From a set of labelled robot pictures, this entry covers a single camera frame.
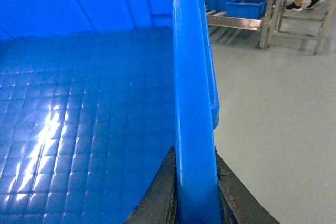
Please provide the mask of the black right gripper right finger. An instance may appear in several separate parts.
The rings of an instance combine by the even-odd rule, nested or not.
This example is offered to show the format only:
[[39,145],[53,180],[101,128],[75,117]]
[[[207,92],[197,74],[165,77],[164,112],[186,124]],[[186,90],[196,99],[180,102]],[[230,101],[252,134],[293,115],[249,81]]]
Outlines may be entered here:
[[222,223],[278,223],[216,153]]

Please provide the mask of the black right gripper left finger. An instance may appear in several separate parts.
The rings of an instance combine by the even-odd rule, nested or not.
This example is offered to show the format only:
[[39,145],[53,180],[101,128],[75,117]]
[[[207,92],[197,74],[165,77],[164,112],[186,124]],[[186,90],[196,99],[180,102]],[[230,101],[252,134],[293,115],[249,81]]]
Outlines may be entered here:
[[177,223],[176,153],[173,146],[125,223]]

